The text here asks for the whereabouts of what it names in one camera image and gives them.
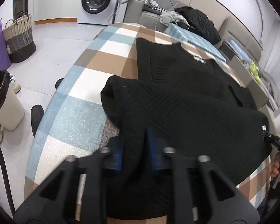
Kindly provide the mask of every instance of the white tag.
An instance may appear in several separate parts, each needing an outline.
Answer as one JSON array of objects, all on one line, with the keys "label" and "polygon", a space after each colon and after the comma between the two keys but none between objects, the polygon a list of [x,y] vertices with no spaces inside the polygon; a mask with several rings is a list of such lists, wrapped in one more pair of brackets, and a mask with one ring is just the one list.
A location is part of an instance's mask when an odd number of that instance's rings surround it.
[{"label": "white tag", "polygon": [[205,61],[203,59],[201,59],[200,57],[194,56],[194,59],[205,64]]}]

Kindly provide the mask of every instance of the woven basket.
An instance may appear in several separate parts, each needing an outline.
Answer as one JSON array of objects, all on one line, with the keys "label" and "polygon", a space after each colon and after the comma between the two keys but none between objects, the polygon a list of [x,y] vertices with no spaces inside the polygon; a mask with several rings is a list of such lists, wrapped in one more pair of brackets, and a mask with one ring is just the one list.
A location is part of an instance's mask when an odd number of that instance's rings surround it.
[{"label": "woven basket", "polygon": [[32,37],[31,14],[9,21],[3,30],[7,52],[12,63],[19,63],[29,58],[36,50]]}]

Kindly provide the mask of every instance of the wall baseboard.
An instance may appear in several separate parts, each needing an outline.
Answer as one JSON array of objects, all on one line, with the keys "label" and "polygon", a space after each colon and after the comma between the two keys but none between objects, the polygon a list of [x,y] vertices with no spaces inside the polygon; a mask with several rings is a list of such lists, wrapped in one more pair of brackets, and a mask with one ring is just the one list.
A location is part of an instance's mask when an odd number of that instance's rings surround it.
[{"label": "wall baseboard", "polygon": [[68,22],[77,22],[77,18],[52,18],[35,21],[35,25],[38,24],[50,24],[50,23],[68,23]]}]

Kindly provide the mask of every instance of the black puffer coat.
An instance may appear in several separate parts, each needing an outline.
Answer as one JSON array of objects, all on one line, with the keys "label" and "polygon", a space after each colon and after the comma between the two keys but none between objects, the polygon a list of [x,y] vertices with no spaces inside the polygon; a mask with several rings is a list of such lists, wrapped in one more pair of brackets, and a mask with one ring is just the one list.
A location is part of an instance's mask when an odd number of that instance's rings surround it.
[{"label": "black puffer coat", "polygon": [[190,30],[191,32],[202,36],[211,42],[211,44],[217,44],[220,42],[221,38],[214,27],[213,21],[210,21],[203,12],[191,7],[176,8],[175,11],[183,16],[190,26],[196,29]]}]

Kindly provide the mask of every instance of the blue square pattern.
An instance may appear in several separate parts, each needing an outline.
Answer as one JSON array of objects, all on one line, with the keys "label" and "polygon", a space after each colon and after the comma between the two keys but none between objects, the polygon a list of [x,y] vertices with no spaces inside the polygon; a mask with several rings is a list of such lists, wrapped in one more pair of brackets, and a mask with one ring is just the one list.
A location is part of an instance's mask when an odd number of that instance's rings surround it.
[{"label": "blue square pattern", "polygon": [[136,39],[127,35],[113,34],[110,40],[123,44],[133,45]]},{"label": "blue square pattern", "polygon": [[118,27],[108,26],[104,29],[104,31],[115,33],[118,29],[119,29]]},{"label": "blue square pattern", "polygon": [[190,44],[193,44],[206,52],[212,54],[213,56],[217,57],[218,59],[226,62],[226,59],[220,54],[220,52],[205,38],[187,31],[183,28],[178,27],[175,24],[170,24],[168,28],[164,31],[165,34],[168,34],[178,40],[186,41]]},{"label": "blue square pattern", "polygon": [[100,50],[100,48],[106,43],[106,40],[96,38],[91,44],[87,47],[88,49],[92,50]]},{"label": "blue square pattern", "polygon": [[54,123],[54,120],[62,107],[67,95],[56,92],[52,97],[45,114],[43,115],[41,122],[38,127],[38,131],[41,131],[45,134],[49,134],[51,127]]},{"label": "blue square pattern", "polygon": [[57,88],[57,92],[64,93],[66,95],[69,94],[84,70],[84,67],[73,65]]},{"label": "blue square pattern", "polygon": [[67,96],[49,135],[87,151],[99,148],[107,116],[101,105]]},{"label": "blue square pattern", "polygon": [[98,39],[102,40],[110,40],[110,41],[115,41],[123,44],[129,44],[133,45],[135,42],[134,37],[130,37],[127,35],[121,35],[121,34],[115,34],[111,32],[106,32],[105,30],[100,33],[100,35],[97,37]]},{"label": "blue square pattern", "polygon": [[43,151],[43,147],[46,143],[47,137],[48,134],[43,133],[40,130],[36,132],[35,140],[30,150],[30,155],[27,163],[27,171],[26,171],[26,176],[32,181],[34,181],[35,179],[37,166],[39,163],[39,159],[41,157],[41,153]]},{"label": "blue square pattern", "polygon": [[112,33],[112,32],[108,32],[108,31],[105,31],[105,30],[104,30],[103,32],[101,32],[101,33],[96,37],[96,39],[109,40],[113,34],[114,34],[114,33]]}]

